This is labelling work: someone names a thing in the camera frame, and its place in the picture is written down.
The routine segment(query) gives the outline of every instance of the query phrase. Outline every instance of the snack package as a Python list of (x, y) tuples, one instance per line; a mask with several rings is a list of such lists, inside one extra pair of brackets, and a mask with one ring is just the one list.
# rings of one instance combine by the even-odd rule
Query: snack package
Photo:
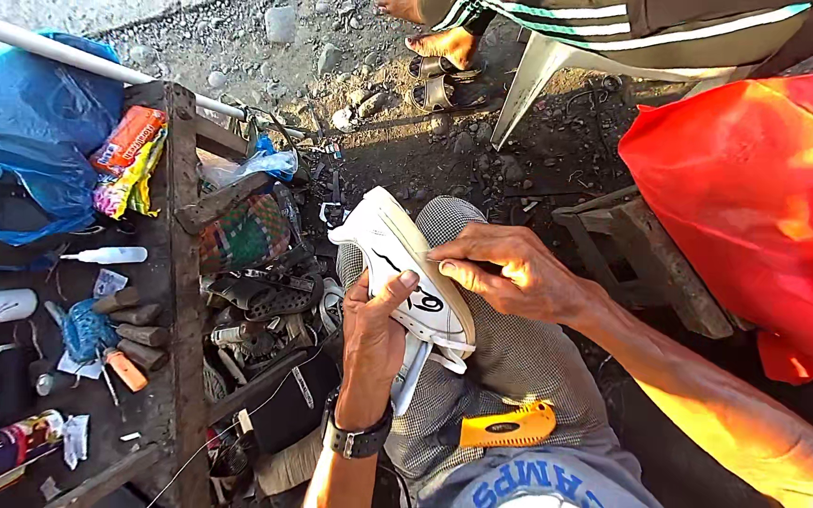
[(108, 136), (106, 143), (89, 157), (89, 163), (104, 175), (120, 178), (134, 164), (143, 146), (155, 138), (166, 121), (164, 111), (131, 106), (119, 126)]
[(93, 208), (112, 219), (120, 219), (127, 208), (150, 217), (158, 215), (158, 210), (150, 210), (149, 177), (162, 156), (167, 136), (168, 124), (163, 124), (121, 176), (99, 175), (93, 189)]

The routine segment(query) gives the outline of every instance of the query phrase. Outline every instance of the hand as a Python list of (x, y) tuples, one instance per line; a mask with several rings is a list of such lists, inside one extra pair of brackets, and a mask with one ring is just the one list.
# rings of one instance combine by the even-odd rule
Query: hand
[(419, 275), (392, 277), (368, 298), (368, 272), (363, 272), (344, 297), (344, 379), (338, 398), (339, 429), (366, 429), (379, 421), (390, 397), (391, 382), (400, 370), (407, 330), (391, 318), (413, 292)]
[[(442, 275), (503, 314), (572, 326), (606, 295), (570, 272), (529, 228), (470, 222), (457, 239), (429, 251), (428, 259), (440, 260)], [(491, 275), (468, 260), (503, 268)]]

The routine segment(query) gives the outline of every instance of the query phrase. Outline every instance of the paper scrap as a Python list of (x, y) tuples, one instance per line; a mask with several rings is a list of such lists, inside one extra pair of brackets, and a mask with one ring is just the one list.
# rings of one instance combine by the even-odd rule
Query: paper scrap
[(42, 497), (46, 498), (46, 502), (50, 502), (62, 493), (62, 489), (56, 486), (55, 480), (50, 476), (40, 485), (40, 492), (42, 492)]
[(67, 351), (62, 353), (62, 358), (59, 359), (59, 364), (55, 368), (72, 376), (80, 375), (92, 380), (97, 380), (102, 375), (102, 362), (99, 362), (98, 359), (89, 364), (78, 364), (71, 359)]
[(99, 269), (99, 277), (93, 284), (93, 297), (101, 298), (118, 293), (128, 285), (128, 278), (112, 270)]
[(64, 459), (73, 471), (80, 460), (87, 460), (87, 433), (89, 415), (68, 417), (65, 422)]

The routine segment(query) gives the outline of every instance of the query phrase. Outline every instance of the orange snack pack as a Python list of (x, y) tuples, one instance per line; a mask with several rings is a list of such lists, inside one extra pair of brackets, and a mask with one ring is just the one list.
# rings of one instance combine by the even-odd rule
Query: orange snack pack
[(140, 148), (158, 134), (165, 120), (164, 111), (131, 106), (106, 143), (89, 157), (89, 163), (104, 175), (120, 178), (134, 164)]

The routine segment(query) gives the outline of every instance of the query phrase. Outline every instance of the black watch strap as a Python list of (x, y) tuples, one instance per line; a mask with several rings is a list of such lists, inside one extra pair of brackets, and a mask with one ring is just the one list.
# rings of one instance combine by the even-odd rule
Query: black watch strap
[(344, 458), (364, 458), (377, 454), (391, 431), (394, 407), (389, 402), (381, 420), (366, 430), (341, 430), (334, 423), (334, 409), (338, 404), (340, 389), (341, 387), (334, 389), (325, 400), (325, 414), (322, 417), (323, 444)]

